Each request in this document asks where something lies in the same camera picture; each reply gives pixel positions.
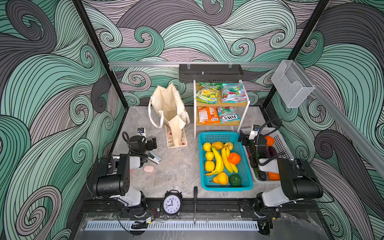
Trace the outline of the wrinkled yellow fruit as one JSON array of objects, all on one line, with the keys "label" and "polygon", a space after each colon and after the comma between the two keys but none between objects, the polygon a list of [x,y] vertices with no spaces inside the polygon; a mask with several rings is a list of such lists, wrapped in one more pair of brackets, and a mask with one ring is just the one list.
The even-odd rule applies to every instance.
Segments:
[{"label": "wrinkled yellow fruit", "polygon": [[224,147],[225,147],[225,145],[222,142],[214,142],[214,143],[212,143],[212,148],[215,148],[216,150],[221,150]]}]

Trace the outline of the cream canvas grocery bag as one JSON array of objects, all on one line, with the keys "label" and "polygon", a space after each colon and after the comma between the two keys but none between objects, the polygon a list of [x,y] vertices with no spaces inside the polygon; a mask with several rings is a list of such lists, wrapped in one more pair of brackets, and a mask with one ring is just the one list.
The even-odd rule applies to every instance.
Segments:
[{"label": "cream canvas grocery bag", "polygon": [[148,114],[155,128],[166,127],[169,148],[187,145],[183,130],[190,123],[190,116],[174,84],[167,88],[157,86],[149,101]]}]

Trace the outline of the large yellow banana bunch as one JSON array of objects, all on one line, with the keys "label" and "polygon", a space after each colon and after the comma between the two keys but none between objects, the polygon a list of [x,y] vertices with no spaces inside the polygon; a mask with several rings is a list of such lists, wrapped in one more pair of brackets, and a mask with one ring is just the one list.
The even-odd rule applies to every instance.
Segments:
[{"label": "large yellow banana bunch", "polygon": [[223,172],[223,170],[224,170],[224,162],[223,162],[222,156],[219,154],[218,150],[216,150],[215,148],[211,147],[211,149],[212,149],[212,152],[215,155],[215,158],[214,158],[215,162],[213,160],[212,161],[215,163],[216,168],[212,172],[207,172],[205,170],[206,171],[206,173],[205,173],[206,176],[218,175],[219,173]]}]

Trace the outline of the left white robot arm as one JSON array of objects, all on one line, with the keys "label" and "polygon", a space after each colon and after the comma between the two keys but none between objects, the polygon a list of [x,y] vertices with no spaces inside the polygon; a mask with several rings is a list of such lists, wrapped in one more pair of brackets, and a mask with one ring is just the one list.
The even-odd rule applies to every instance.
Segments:
[{"label": "left white robot arm", "polygon": [[123,132],[122,137],[128,145],[128,152],[100,158],[92,193],[98,198],[114,199],[128,208],[145,209],[147,204],[144,194],[131,186],[131,171],[156,159],[150,151],[157,148],[157,140],[147,140],[143,135],[130,137],[127,132]]}]

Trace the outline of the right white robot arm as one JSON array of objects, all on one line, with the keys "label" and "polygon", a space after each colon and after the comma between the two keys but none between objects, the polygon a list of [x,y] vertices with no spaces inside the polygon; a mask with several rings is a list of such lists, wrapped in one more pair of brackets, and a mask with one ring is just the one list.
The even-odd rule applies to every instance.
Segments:
[{"label": "right white robot arm", "polygon": [[265,207],[323,196],[323,188],[310,164],[294,158],[279,131],[266,128],[257,135],[252,129],[243,129],[240,130],[239,142],[248,155],[249,166],[258,172],[254,179],[261,184],[278,185],[258,194]]}]

